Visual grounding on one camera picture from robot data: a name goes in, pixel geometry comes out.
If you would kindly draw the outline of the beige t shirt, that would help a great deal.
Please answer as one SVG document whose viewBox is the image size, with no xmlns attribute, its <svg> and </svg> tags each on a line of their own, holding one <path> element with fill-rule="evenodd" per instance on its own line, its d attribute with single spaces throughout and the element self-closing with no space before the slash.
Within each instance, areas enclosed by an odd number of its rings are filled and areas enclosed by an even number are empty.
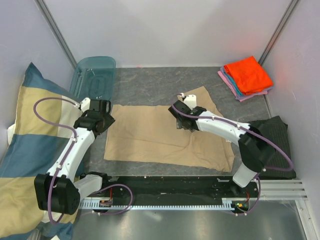
<svg viewBox="0 0 320 240">
<path fill-rule="evenodd" d="M 104 159 L 232 170 L 231 143 L 203 131 L 178 129 L 167 105 L 120 105 L 111 111 L 115 122 L 107 130 Z"/>
</svg>

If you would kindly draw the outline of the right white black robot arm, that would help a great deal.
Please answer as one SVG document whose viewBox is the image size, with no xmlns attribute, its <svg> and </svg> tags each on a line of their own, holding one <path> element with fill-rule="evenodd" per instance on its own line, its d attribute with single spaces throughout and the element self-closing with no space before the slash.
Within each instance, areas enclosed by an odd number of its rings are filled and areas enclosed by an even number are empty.
<svg viewBox="0 0 320 240">
<path fill-rule="evenodd" d="M 241 164 L 229 184 L 229 191 L 235 197 L 247 191 L 249 182 L 266 168 L 276 153 L 268 137 L 263 135 L 261 126 L 236 122 L 200 106 L 190 108 L 181 100 L 172 104 L 168 111 L 183 129 L 214 134 L 238 147 Z"/>
</svg>

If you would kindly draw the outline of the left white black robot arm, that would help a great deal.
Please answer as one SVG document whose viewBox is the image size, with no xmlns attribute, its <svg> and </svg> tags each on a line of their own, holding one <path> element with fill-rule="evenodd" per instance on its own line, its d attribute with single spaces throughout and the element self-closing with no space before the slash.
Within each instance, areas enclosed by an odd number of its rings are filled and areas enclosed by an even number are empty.
<svg viewBox="0 0 320 240">
<path fill-rule="evenodd" d="M 112 104 L 109 100 L 86 97 L 81 103 L 74 102 L 73 106 L 82 112 L 73 126 L 57 124 L 71 131 L 67 145 L 52 167 L 34 180 L 38 207 L 47 211 L 51 221 L 54 213 L 74 214 L 80 202 L 92 193 L 104 197 L 110 191 L 103 173 L 86 173 L 78 181 L 75 176 L 88 148 L 115 122 L 111 116 Z"/>
</svg>

